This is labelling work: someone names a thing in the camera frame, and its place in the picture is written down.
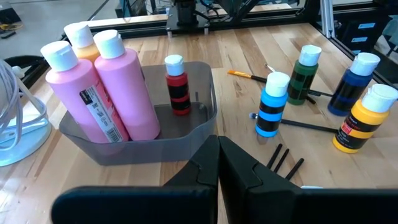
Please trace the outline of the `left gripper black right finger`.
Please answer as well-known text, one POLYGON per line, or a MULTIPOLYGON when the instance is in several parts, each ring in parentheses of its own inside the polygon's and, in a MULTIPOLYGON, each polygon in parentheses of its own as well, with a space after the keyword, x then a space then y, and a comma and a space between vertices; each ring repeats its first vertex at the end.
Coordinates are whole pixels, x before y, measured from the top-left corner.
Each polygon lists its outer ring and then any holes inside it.
POLYGON ((230 224, 398 224, 396 189, 302 189, 229 138, 219 141, 230 224))

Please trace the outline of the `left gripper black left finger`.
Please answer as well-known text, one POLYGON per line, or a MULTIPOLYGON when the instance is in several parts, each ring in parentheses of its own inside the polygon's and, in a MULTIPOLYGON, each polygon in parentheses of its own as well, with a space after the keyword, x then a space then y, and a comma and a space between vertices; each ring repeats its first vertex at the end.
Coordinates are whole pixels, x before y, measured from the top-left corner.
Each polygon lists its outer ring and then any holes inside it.
POLYGON ((211 135, 158 187, 81 186, 59 195, 53 224, 217 224, 220 142, 211 135))

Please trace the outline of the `large pink paint bottle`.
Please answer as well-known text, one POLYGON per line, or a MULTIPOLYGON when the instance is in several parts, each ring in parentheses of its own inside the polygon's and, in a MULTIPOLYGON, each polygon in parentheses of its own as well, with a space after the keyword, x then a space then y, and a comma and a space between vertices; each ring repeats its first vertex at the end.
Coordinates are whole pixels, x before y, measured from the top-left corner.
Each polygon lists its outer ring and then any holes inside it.
POLYGON ((95 68, 133 141, 153 140, 160 124, 150 100, 147 85, 135 50, 124 46, 117 30, 94 35, 100 52, 95 68))
POLYGON ((93 63, 79 59, 64 40, 41 48, 51 70, 45 79, 87 138, 95 143, 129 139, 93 63))

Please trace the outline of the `small red paint bottle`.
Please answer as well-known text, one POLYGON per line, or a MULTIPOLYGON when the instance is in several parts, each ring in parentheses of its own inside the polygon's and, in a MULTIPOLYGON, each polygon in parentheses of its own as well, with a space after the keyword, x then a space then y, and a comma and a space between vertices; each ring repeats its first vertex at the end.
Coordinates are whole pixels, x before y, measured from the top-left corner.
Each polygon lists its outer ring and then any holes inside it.
POLYGON ((166 83, 169 91, 172 111, 176 115, 186 115, 191 111, 188 75, 185 72, 183 57, 168 55, 165 59, 166 83))

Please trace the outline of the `small green paint bottle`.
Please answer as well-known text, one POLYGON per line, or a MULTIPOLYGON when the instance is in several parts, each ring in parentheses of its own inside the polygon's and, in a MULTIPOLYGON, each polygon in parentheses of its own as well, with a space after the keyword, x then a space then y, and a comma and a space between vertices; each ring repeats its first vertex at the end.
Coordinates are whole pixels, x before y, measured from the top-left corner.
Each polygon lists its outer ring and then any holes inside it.
POLYGON ((308 96, 308 91, 318 70, 318 59, 322 49, 315 45, 304 45, 301 48, 298 60, 288 85, 288 102, 292 105, 302 105, 308 96))

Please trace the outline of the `large orange-yellow paint bottle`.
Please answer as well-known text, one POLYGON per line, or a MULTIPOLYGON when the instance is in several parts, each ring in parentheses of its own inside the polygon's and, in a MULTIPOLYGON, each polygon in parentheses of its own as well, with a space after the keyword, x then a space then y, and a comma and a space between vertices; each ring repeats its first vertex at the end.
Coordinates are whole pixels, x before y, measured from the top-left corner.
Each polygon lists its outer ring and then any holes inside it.
POLYGON ((100 56, 100 52, 94 42, 90 27, 84 23, 77 22, 65 26, 64 31, 76 56, 94 63, 100 56))

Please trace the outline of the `small light blue paint bottle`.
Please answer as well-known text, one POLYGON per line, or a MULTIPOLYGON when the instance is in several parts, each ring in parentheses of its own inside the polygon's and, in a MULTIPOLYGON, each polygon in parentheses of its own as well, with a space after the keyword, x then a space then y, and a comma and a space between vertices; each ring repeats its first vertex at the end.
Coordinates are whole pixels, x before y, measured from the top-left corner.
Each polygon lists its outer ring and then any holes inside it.
POLYGON ((272 72, 267 76, 262 90, 255 130, 258 135, 270 138, 277 134, 289 94, 287 88, 290 77, 282 72, 272 72))

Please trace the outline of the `small yellow paint bottle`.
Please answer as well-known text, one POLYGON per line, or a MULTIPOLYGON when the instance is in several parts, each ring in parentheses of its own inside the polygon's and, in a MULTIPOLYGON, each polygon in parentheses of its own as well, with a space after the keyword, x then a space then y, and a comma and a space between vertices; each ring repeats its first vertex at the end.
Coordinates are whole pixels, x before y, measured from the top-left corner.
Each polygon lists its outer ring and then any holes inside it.
POLYGON ((390 108, 398 100, 398 90, 384 84, 373 84, 356 101, 333 137, 333 145, 348 154, 363 147, 389 116, 390 108))

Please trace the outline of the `small dark blue paint bottle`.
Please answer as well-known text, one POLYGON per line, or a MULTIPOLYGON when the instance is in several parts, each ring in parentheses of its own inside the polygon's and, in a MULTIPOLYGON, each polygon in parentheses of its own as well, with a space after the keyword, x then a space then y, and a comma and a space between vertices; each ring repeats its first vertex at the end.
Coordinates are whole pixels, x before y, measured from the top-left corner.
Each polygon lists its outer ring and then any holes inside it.
POLYGON ((365 88, 373 79, 373 71, 380 58, 371 53, 359 53, 355 56, 350 68, 344 72, 331 100, 328 110, 337 116, 346 116, 365 88))

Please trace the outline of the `orange-bristled black paint brush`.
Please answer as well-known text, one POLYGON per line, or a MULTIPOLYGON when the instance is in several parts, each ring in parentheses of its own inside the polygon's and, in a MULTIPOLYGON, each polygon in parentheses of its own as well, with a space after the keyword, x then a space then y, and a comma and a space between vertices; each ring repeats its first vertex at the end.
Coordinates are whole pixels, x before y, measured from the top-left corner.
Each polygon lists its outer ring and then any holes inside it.
MULTIPOLYGON (((236 75, 236 76, 244 77, 244 78, 248 78, 248 79, 252 79, 252 80, 255 80, 255 81, 258 81, 258 82, 261 82, 261 83, 266 83, 267 82, 266 78, 258 77, 258 76, 255 76, 255 75, 250 75, 248 73, 243 73, 243 72, 239 72, 239 71, 235 71, 235 70, 228 70, 228 74, 236 75)), ((314 95, 314 96, 321 96, 320 93, 315 93, 312 90, 310 90, 309 94, 310 95, 314 95)), ((310 96, 306 96, 306 100, 308 100, 312 104, 316 103, 315 100, 312 99, 310 96)))

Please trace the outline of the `translucent grey plastic bin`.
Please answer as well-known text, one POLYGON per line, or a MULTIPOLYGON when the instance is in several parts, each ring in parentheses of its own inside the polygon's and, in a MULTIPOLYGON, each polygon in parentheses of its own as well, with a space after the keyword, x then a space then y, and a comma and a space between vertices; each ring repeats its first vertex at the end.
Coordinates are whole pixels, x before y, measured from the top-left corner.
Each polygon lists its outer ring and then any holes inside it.
POLYGON ((166 84, 165 65, 142 68, 161 132, 150 141, 99 144, 90 142, 70 113, 59 124, 62 134, 102 166, 189 160, 215 130, 217 104, 211 67, 205 62, 186 62, 191 112, 173 113, 166 84))

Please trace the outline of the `black markers at right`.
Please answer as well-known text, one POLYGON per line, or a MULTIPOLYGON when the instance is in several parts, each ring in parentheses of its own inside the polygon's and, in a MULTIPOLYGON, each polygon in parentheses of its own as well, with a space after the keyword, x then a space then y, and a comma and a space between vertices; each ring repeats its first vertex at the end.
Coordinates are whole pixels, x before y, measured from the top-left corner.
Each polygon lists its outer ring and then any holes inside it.
MULTIPOLYGON (((265 64, 264 66, 267 67, 270 71, 276 72, 276 70, 275 70, 274 68, 272 68, 270 65, 265 64)), ((324 95, 324 96, 332 97, 332 95, 329 94, 329 93, 324 93, 324 92, 320 92, 320 91, 316 91, 316 90, 309 90, 309 91, 308 91, 308 94, 315 95, 315 96, 324 95)))

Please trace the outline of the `black cabinet blue labels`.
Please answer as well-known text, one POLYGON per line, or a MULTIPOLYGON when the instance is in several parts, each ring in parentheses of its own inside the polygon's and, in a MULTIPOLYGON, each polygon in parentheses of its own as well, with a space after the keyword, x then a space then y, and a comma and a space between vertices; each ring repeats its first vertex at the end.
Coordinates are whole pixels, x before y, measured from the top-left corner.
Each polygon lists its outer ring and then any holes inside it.
POLYGON ((335 29, 336 38, 355 54, 371 52, 391 16, 371 12, 334 14, 341 25, 335 29))

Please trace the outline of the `black-handled paint brush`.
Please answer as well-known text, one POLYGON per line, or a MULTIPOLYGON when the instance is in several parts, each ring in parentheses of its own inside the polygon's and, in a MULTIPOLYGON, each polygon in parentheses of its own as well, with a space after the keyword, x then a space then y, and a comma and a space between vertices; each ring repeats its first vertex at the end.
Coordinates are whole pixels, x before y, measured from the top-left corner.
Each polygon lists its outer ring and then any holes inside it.
POLYGON ((327 128, 327 127, 323 127, 323 126, 316 126, 313 124, 299 123, 297 121, 282 119, 282 115, 283 115, 283 113, 268 114, 268 113, 259 112, 259 114, 250 113, 249 117, 253 118, 253 119, 257 119, 257 123, 255 125, 255 130, 259 135, 266 137, 266 138, 273 137, 277 134, 280 123, 288 124, 288 125, 292 125, 292 126, 298 126, 301 128, 325 131, 325 132, 329 132, 329 133, 337 133, 338 132, 337 129, 333 129, 333 128, 327 128))
POLYGON ((298 162, 293 166, 292 170, 285 176, 286 180, 291 180, 292 177, 295 175, 295 173, 298 171, 298 169, 301 167, 303 162, 305 161, 304 158, 300 158, 298 162))
POLYGON ((282 144, 278 144, 278 146, 276 147, 273 155, 271 156, 271 158, 269 159, 269 162, 267 163, 266 167, 271 169, 277 156, 279 155, 280 150, 282 149, 282 144))

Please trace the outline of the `silver aluminium post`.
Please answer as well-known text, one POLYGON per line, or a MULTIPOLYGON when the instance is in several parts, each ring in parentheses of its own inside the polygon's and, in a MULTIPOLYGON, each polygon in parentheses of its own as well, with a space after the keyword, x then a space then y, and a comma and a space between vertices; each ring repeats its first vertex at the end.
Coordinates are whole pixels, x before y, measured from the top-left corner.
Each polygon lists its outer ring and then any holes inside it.
POLYGON ((320 0, 320 15, 322 18, 323 35, 328 39, 335 38, 335 22, 333 17, 332 0, 320 0))

